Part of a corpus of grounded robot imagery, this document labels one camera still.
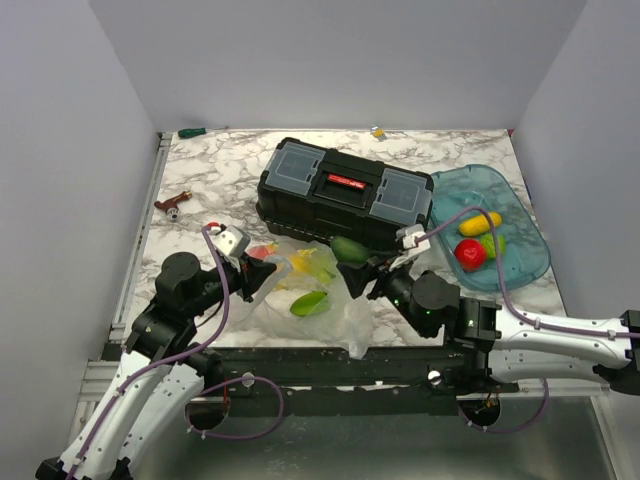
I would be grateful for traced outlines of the dark green fake avocado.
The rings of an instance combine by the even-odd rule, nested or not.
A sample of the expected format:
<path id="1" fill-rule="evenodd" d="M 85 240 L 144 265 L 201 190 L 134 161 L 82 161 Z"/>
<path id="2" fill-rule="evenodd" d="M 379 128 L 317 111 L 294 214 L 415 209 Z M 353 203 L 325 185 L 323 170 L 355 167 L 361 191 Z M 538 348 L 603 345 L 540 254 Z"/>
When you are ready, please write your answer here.
<path id="1" fill-rule="evenodd" d="M 370 251 L 362 244 L 342 236 L 335 236 L 330 241 L 334 257 L 340 263 L 363 264 L 371 256 Z"/>

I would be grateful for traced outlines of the clear plastic bag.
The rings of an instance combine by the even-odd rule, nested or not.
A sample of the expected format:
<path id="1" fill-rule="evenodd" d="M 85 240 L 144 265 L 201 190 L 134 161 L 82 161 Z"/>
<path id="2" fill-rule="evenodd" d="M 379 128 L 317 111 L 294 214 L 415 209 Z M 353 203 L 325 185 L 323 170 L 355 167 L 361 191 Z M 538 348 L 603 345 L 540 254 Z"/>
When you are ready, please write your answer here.
<path id="1" fill-rule="evenodd" d="M 361 359 L 373 335 L 368 301 L 352 298 L 331 248 L 313 241 L 281 239 L 249 249 L 255 259 L 277 266 L 251 304 L 234 300 L 229 326 L 269 340 L 319 342 Z"/>

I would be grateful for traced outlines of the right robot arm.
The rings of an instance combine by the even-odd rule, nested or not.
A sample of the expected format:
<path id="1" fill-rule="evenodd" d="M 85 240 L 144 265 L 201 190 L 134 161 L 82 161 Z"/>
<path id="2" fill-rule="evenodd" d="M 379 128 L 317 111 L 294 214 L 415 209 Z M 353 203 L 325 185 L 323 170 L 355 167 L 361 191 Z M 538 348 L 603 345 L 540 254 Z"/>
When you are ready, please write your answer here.
<path id="1" fill-rule="evenodd" d="M 608 319 L 557 317 L 464 297 L 434 272 L 413 278 L 410 263 L 393 259 L 340 262 L 337 269 L 352 297 L 386 298 L 419 336 L 440 337 L 470 359 L 446 378 L 459 393 L 525 379 L 585 380 L 639 393 L 636 310 Z"/>

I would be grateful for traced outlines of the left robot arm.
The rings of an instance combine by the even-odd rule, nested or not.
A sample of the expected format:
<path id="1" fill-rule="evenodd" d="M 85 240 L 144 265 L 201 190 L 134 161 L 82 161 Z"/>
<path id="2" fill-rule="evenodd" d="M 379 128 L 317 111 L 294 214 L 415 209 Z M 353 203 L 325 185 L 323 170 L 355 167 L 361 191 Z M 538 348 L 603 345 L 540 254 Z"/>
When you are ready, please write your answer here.
<path id="1" fill-rule="evenodd" d="M 214 393 L 221 357 L 193 338 L 194 319 L 237 293 L 255 307 L 277 283 L 274 262 L 241 255 L 202 270 L 188 252 L 167 257 L 156 294 L 136 318 L 116 374 L 76 440 L 36 471 L 38 479 L 128 479 L 148 447 L 190 398 Z"/>

